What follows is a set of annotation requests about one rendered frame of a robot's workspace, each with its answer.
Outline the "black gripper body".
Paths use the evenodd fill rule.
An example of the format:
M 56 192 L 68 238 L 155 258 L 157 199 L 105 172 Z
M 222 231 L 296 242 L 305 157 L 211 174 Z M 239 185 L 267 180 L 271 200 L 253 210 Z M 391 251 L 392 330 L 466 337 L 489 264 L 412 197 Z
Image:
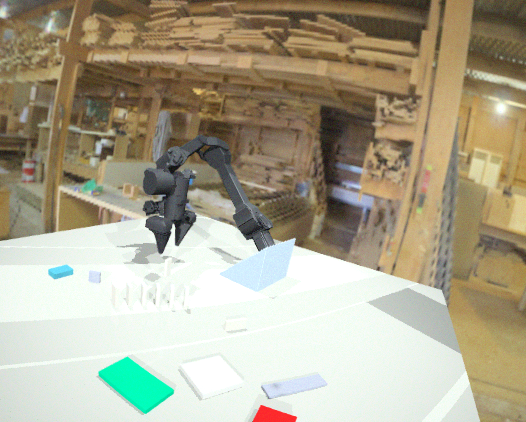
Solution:
M 146 228 L 167 233 L 171 231 L 174 223 L 193 224 L 196 222 L 196 214 L 192 211 L 185 210 L 186 203 L 189 203 L 187 196 L 173 196 L 168 194 L 162 197 L 162 200 L 165 200 L 164 218 L 160 216 L 149 217 L 145 223 Z

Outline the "red rectangular block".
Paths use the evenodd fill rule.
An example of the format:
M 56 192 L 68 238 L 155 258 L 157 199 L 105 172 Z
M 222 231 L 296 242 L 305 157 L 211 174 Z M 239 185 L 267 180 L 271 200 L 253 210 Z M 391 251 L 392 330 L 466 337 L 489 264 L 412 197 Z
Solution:
M 260 405 L 253 422 L 296 422 L 297 417 Z

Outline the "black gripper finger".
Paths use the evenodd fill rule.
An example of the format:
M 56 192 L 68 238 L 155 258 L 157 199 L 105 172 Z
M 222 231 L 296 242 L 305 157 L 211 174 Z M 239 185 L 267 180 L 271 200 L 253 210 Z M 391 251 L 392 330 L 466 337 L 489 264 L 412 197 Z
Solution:
M 186 235 L 186 233 L 192 228 L 193 224 L 192 223 L 184 224 L 184 223 L 177 222 L 177 223 L 174 223 L 174 226 L 175 226 L 175 241 L 174 242 L 175 242 L 175 246 L 178 247 L 183 241 L 183 238 Z
M 149 229 L 149 228 L 148 228 Z M 149 229 L 154 235 L 157 242 L 158 252 L 159 254 L 163 254 L 165 250 L 165 246 L 167 245 L 170 237 L 171 237 L 171 231 L 167 233 L 161 233 L 152 229 Z

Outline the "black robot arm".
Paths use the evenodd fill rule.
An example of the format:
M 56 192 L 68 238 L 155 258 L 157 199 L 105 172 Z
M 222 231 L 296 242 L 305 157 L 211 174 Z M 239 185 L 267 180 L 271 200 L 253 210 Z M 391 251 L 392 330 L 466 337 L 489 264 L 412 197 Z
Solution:
M 205 152 L 200 149 L 211 146 Z M 249 202 L 233 168 L 230 165 L 232 154 L 229 146 L 217 137 L 196 136 L 185 145 L 170 147 L 156 162 L 156 168 L 147 168 L 143 180 L 144 192 L 148 195 L 187 196 L 190 179 L 196 179 L 191 169 L 176 171 L 193 153 L 216 169 L 235 207 L 233 219 L 246 240 L 253 239 L 258 252 L 274 246 L 269 233 L 273 228 L 270 221 L 258 207 Z M 176 172 L 175 172 L 176 171 Z M 146 216 L 164 216 L 165 200 L 146 201 L 142 210 Z

